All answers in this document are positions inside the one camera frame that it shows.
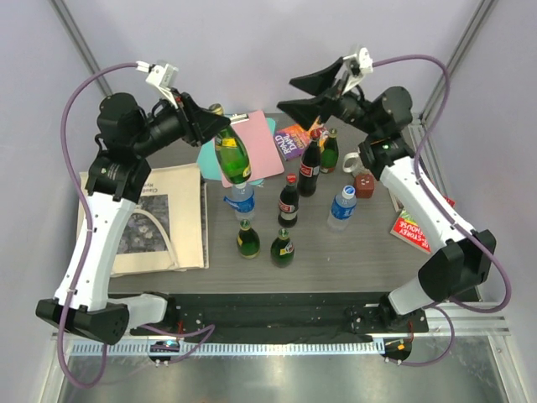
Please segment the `green glass bottle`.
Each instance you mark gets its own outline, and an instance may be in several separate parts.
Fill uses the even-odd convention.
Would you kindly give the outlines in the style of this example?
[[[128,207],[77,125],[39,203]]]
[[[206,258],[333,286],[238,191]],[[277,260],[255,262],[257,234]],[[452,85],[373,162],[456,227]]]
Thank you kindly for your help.
[[[321,152],[321,173],[328,174],[334,171],[339,159],[339,148],[337,143],[337,129],[331,128],[322,145]]]
[[[240,229],[237,235],[237,250],[245,259],[253,259],[260,252],[260,238],[247,219],[243,219],[240,222]]]
[[[221,172],[228,182],[238,185],[250,178],[247,149],[232,125],[225,127],[214,138],[214,149]]]
[[[289,237],[289,230],[281,228],[278,237],[272,242],[270,248],[272,263],[277,267],[289,266],[295,257],[295,246]]]

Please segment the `Coca-Cola glass bottle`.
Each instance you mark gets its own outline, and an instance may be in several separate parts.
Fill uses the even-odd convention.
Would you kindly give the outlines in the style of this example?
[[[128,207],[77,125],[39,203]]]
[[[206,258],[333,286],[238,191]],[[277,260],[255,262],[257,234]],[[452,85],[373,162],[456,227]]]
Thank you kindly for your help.
[[[297,190],[296,174],[286,176],[286,184],[279,195],[278,221],[283,228],[292,228],[298,220],[300,195]]]
[[[320,128],[310,132],[310,143],[302,154],[298,179],[298,191],[303,197],[313,196],[321,167]]]

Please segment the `Pocari Sweat plastic bottle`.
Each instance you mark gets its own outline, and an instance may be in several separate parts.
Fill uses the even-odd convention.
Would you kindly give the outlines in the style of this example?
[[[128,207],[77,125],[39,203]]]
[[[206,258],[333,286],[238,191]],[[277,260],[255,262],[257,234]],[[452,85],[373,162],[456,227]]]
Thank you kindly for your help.
[[[255,216],[255,193],[249,182],[232,185],[231,195],[223,201],[235,212],[238,221],[252,220]]]

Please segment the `canvas tote bag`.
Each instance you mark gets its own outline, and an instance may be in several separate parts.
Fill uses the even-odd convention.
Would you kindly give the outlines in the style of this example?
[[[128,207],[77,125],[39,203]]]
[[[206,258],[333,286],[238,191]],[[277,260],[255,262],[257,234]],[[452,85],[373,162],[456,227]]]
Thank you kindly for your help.
[[[112,276],[208,268],[205,195],[198,165],[153,169],[119,241]]]

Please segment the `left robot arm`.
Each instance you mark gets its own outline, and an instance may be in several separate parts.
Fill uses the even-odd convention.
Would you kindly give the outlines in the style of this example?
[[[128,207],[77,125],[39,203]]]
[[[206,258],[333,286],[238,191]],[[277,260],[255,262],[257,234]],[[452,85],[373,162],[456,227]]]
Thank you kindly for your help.
[[[99,106],[95,141],[99,147],[84,186],[88,207],[65,277],[54,297],[38,301],[38,318],[76,336],[114,345],[125,332],[150,324],[171,334],[179,315],[174,298],[158,292],[111,299],[109,280],[123,230],[135,210],[151,172],[147,158],[181,139],[199,147],[231,124],[229,118],[199,107],[191,96],[171,92],[146,113],[125,92],[106,97]]]

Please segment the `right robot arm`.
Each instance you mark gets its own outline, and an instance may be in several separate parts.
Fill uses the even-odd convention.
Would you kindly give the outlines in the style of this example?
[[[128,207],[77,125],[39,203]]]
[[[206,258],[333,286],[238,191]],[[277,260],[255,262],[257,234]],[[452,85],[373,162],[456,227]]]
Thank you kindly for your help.
[[[320,71],[290,79],[310,98],[280,101],[278,108],[303,129],[334,117],[365,133],[358,145],[362,164],[402,202],[425,235],[429,259],[411,281],[378,303],[380,324],[396,332],[419,309],[482,284],[496,239],[462,219],[421,170],[418,153],[402,136],[413,121],[409,92],[391,86],[372,101],[361,93],[359,85],[372,70],[373,62],[365,56],[341,57]]]

